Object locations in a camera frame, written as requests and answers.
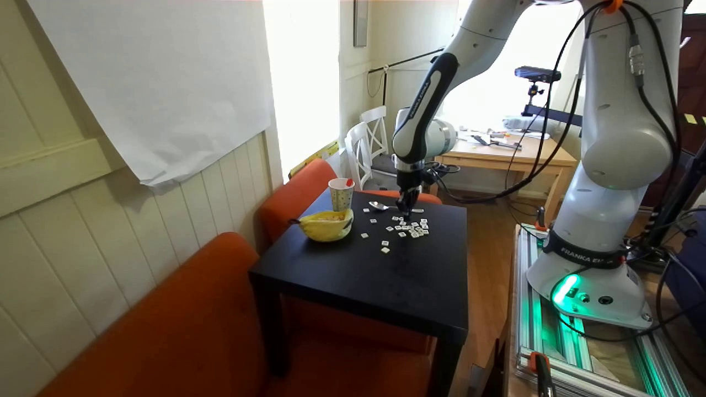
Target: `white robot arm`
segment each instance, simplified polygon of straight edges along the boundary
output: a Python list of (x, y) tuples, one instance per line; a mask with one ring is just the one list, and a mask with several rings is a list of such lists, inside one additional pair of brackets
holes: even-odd
[[(440, 103), (502, 53), (531, 0), (475, 0), (395, 133), (400, 207), (410, 210), (429, 159), (456, 137), (429, 128)], [(630, 328), (651, 326), (624, 235), (647, 186), (676, 154), (678, 50), (684, 0), (580, 0), (592, 12), (583, 159), (527, 283), (557, 308)]]

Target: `desk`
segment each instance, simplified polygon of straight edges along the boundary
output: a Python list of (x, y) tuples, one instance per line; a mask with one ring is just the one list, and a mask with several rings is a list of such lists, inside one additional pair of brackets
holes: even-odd
[[(526, 137), (522, 146), (524, 147), (513, 159), (510, 147), (481, 146), (473, 137), (463, 137), (463, 139), (460, 139), (460, 143), (450, 152), (437, 157), (437, 160), (443, 166), (457, 166), (457, 168), (510, 170), (510, 171), (531, 174), (534, 159), (536, 159), (539, 139)], [(544, 143), (542, 164), (549, 159), (555, 147), (557, 147), (557, 142), (551, 142), (551, 139), (548, 139)], [(567, 151), (559, 147), (551, 164), (544, 170), (544, 174), (555, 177), (555, 184), (551, 184), (548, 200), (546, 200), (548, 223), (551, 223), (557, 219), (559, 202), (560, 202), (565, 189), (569, 188), (574, 168), (576, 168), (576, 159)]]
[[(448, 395), (469, 330), (467, 207), (420, 202), (424, 212), (414, 216), (429, 219), (430, 234), (401, 238), (387, 229), (392, 216), (400, 213), (365, 212), (368, 200), (395, 207), (394, 200), (355, 191), (355, 220), (345, 241), (312, 242), (298, 227), (289, 227), (250, 271), (269, 368), (285, 374), (289, 367), (280, 293), (291, 293), (436, 336), (426, 393)], [(323, 194), (307, 213), (329, 207), (329, 194)], [(382, 253), (382, 241), (389, 241), (389, 253)]]

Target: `orange sofa cushion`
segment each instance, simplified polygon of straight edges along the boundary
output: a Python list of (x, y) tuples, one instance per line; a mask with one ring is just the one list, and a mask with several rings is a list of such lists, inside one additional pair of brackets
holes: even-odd
[(307, 164), (289, 184), (275, 189), (259, 207), (266, 248), (275, 244), (285, 229), (298, 219), (336, 178), (325, 159)]
[(42, 395), (259, 395), (268, 380), (248, 270), (221, 234), (117, 320)]
[(422, 397), (430, 356), (296, 330), (291, 368), (268, 372), (248, 270), (221, 234), (66, 367), (42, 397)]

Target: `table leg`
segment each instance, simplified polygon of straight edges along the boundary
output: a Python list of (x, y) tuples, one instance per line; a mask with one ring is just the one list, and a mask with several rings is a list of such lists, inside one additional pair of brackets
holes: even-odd
[(453, 341), (446, 337), (437, 340), (432, 372), (426, 388), (429, 397), (446, 397), (450, 393), (461, 349), (461, 341)]
[(280, 293), (264, 281), (250, 278), (259, 307), (266, 356), (275, 374), (285, 374), (289, 368), (288, 336), (282, 321)]

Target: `black table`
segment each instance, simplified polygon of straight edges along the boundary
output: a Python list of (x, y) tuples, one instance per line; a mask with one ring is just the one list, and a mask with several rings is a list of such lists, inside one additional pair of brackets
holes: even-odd
[[(371, 200), (392, 212), (368, 210)], [(305, 213), (329, 207), (325, 191)], [(429, 395), (448, 395), (469, 328), (467, 207), (417, 205), (422, 212), (408, 223), (426, 219), (429, 234), (420, 238), (389, 229), (400, 223), (394, 207), (394, 200), (355, 191), (355, 220), (345, 241), (314, 242), (293, 226), (250, 271), (271, 372), (285, 374), (289, 367), (280, 293), (291, 293), (436, 336)]]

